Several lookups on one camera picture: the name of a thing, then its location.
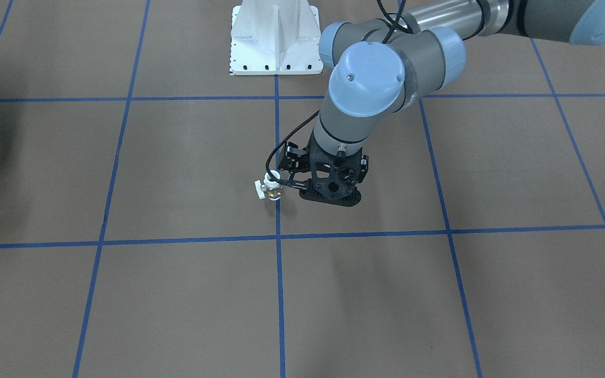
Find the white brass PPR valve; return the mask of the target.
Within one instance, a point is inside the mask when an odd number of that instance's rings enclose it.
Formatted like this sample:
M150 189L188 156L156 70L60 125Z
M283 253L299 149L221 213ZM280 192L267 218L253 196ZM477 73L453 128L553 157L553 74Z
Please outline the white brass PPR valve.
M259 200L278 201L283 195L283 186L278 180L281 175L272 171L272 174L265 173L262 180L255 180L254 187Z

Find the brown paper table cover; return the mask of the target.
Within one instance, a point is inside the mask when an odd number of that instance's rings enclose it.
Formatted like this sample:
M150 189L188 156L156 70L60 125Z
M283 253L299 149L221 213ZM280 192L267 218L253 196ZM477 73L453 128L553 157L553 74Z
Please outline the brown paper table cover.
M252 182L321 75L236 1L0 1L0 376L605 377L605 45L466 43L355 207Z

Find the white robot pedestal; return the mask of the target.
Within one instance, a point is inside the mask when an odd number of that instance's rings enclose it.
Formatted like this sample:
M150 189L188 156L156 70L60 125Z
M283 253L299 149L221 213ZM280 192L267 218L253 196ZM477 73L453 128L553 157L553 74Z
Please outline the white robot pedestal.
M242 1L231 11L233 75L317 75L321 20L308 1Z

